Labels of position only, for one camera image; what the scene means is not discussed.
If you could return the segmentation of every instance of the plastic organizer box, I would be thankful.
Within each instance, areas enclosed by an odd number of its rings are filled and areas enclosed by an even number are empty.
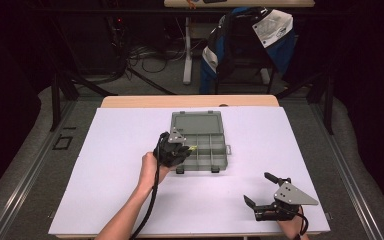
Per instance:
[[[171,128],[183,135],[186,146],[197,149],[176,168],[176,173],[184,171],[226,170],[227,152],[221,112],[174,112]]]

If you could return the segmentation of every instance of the white table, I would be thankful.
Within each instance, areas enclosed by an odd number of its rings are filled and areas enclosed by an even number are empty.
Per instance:
[[[196,105],[208,99],[195,97]],[[158,106],[164,98],[179,100],[175,106],[186,99],[194,105],[194,96],[145,97],[143,101],[154,99]],[[264,172],[270,172],[277,177],[291,177],[295,186],[318,200],[287,116],[281,107],[232,106],[235,98],[247,96],[224,98],[219,95],[213,99],[230,107],[153,108],[151,104],[137,108],[130,104],[130,108],[98,109],[49,233],[60,238],[95,236],[134,189],[141,157],[153,150],[162,132],[169,130],[172,112],[214,110],[222,113],[226,144],[232,148],[227,169],[220,173],[169,173],[160,184],[153,212],[139,237],[281,234],[275,222],[255,221],[243,195],[257,205],[272,203],[278,186],[264,178]],[[310,234],[330,231],[321,205],[304,206],[304,211]]]

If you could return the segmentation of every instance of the metal rail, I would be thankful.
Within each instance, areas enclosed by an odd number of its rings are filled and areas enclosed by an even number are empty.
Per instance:
[[[46,162],[47,153],[51,150],[53,143],[58,139],[59,133],[62,130],[64,122],[68,119],[73,111],[76,103],[73,101],[67,102],[62,111],[62,119],[55,131],[49,132],[43,145],[41,146],[36,159],[33,161],[30,169],[25,173],[23,178],[18,183],[11,197],[8,199],[7,204],[0,216],[0,239],[5,239],[5,235],[10,228],[12,222],[17,216],[18,211],[21,209],[24,201],[27,198],[33,184],[39,176],[40,170]]]
[[[369,209],[369,206],[367,205],[363,194],[360,191],[360,188],[358,187],[357,182],[352,176],[351,170],[349,169],[348,164],[342,155],[341,149],[339,148],[334,135],[330,135],[324,127],[323,113],[320,107],[316,104],[311,104],[310,106],[320,126],[320,129],[322,129],[322,133],[324,134],[333,151],[337,170],[350,196],[357,215],[360,218],[364,230],[366,231],[367,237],[370,240],[383,240],[383,235],[373,217],[373,214]]]

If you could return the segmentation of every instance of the forearm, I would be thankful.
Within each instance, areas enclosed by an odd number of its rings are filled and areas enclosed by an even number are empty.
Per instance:
[[[150,192],[151,189],[137,187],[95,239],[129,239],[140,209]]]

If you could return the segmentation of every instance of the table leg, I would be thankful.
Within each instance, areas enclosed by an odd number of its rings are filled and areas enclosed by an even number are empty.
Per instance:
[[[185,71],[183,73],[183,84],[191,83],[192,75],[192,54],[191,54],[191,36],[189,33],[190,18],[186,18],[185,23],[185,40],[186,40],[186,59],[185,59]]]

